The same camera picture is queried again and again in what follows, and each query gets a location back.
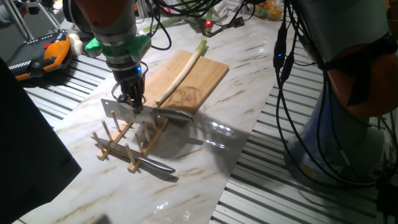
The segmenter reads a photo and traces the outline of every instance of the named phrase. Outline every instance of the metal grated floor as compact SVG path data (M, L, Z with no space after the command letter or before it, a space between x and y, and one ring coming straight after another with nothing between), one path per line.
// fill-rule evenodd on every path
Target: metal grated floor
M101 82L112 75L105 58L74 57L66 69L21 82L44 118L56 127Z
M295 51L296 62L312 62L303 48ZM322 83L315 66L292 69L284 94L297 129L310 117ZM275 83L209 223L384 223L376 211L376 189L324 194L290 176L276 124L277 94ZM284 134L294 134L281 110ZM377 119L371 118L371 124L376 127Z

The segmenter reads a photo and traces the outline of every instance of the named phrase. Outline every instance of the table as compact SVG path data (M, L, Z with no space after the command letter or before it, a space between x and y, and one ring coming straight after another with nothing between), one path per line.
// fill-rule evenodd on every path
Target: table
M205 57L229 65L230 71L187 125L171 123L149 157L176 169L173 176L142 166L127 171L128 160L96 158L91 132L106 138L101 98L111 99L115 84L107 78L57 127L56 132L82 168L52 202L24 215L26 223L208 223L233 167L275 83L273 48L279 22L252 18L209 39ZM201 35L190 24L167 29L173 46L150 49L143 61L149 78L177 50L193 52ZM162 32L152 44L163 47ZM112 119L106 119L111 132ZM120 141L132 149L134 131Z

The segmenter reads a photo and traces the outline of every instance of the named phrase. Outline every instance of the kitchen knife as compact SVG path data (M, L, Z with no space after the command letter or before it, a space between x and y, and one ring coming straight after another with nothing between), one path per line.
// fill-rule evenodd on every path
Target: kitchen knife
M114 111L116 117L125 122L141 124L143 121L145 121L146 123L151 124L151 113L155 116L155 119L158 119L158 115L161 115L166 118L173 118L182 121L193 121L193 115L182 110L144 106L140 113L135 113L134 110L123 106L116 101L105 99L101 99L101 101L107 117L112 118L111 111Z
M101 142L101 144L104 146L105 149L111 150L113 152L117 152L118 154L120 154L122 156L129 157L129 155L127 154L127 151L126 151L126 147L116 144L114 142L105 140L105 139L101 139L101 138L98 138L98 139ZM152 159L148 159L148 157L146 157L144 154L134 151L132 149L130 149L130 150L135 159L147 164L148 166L150 166L152 168L155 168L157 170L160 170L162 172L166 172L169 174L173 174L175 172L175 169L173 169L161 162L157 162Z

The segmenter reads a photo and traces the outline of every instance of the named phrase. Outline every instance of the cutting board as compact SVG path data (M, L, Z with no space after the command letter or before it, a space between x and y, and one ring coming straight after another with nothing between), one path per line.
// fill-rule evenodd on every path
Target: cutting board
M158 99L175 80L192 53L179 50L146 81L144 96L146 106L155 107ZM162 108L174 108L195 114L210 93L228 72L226 64L200 57L177 89L162 104Z

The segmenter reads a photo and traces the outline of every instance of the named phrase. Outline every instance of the black device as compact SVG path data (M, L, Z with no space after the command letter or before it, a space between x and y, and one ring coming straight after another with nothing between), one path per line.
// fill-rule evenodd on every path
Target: black device
M80 166L0 58L0 223L51 202Z

